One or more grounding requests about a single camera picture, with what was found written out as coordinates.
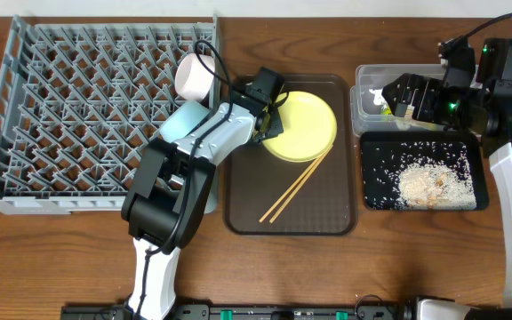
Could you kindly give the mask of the light blue bowl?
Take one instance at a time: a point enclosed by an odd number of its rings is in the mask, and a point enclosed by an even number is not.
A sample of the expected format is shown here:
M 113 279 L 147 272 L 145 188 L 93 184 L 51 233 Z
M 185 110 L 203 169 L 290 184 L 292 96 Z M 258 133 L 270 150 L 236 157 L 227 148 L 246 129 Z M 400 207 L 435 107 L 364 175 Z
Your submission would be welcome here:
M 164 121 L 159 133 L 163 140 L 174 142 L 194 131 L 209 113 L 209 109 L 199 102 L 188 100 Z

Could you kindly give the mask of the green orange snack wrapper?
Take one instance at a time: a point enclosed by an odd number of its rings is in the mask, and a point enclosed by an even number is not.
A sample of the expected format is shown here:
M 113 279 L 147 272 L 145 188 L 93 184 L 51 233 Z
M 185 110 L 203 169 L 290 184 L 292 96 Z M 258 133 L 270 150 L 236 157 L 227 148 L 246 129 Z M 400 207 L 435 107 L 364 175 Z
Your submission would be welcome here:
M 383 105 L 380 110 L 382 116 L 392 116 L 391 109 L 388 105 Z

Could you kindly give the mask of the yellow plate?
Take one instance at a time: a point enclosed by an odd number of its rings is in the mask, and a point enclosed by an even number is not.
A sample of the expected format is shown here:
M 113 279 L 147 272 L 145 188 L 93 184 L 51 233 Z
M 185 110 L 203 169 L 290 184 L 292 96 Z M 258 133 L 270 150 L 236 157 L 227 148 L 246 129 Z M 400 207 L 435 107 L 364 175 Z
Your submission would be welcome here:
M 330 147 L 337 134 L 332 108 L 310 92 L 294 91 L 279 95 L 277 109 L 284 131 L 262 142 L 273 156 L 294 163 L 314 160 Z

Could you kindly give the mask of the leftover rice pile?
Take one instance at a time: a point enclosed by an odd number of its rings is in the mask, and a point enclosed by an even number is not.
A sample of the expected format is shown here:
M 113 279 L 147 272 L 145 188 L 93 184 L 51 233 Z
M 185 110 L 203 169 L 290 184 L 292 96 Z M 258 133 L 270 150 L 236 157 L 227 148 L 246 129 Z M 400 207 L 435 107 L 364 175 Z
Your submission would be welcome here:
M 375 210 L 474 210 L 468 148 L 454 141 L 371 141 L 362 147 L 364 200 Z

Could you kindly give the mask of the pink white bowl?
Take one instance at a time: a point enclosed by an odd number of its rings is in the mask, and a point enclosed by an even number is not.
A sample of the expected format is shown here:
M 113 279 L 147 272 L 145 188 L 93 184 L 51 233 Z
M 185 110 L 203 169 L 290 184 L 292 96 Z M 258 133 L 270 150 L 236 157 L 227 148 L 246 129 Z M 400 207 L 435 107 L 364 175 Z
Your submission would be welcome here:
M 212 88 L 215 71 L 211 56 L 188 54 L 179 64 L 175 76 L 175 91 L 185 100 L 202 101 Z

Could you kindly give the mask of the white napkin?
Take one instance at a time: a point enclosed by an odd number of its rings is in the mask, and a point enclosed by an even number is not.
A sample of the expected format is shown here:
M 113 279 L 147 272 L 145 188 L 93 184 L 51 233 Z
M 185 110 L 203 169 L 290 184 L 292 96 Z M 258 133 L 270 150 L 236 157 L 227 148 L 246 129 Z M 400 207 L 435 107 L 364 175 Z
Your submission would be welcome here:
M 387 102 L 382 96 L 382 90 L 381 89 L 370 89 L 369 93 L 372 95 L 372 103 L 375 106 L 387 106 Z

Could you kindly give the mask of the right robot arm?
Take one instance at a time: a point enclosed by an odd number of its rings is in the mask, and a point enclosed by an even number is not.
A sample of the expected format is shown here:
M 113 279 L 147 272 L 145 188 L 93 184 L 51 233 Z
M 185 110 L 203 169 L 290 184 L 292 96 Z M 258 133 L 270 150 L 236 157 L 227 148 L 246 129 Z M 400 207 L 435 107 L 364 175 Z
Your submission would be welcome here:
M 438 45 L 446 60 L 442 79 L 406 73 L 383 87 L 393 116 L 413 109 L 415 120 L 481 137 L 500 196 L 506 250 L 501 308 L 475 308 L 453 300 L 418 296 L 403 319 L 512 319 L 512 38 L 487 38 L 477 59 L 466 37 Z

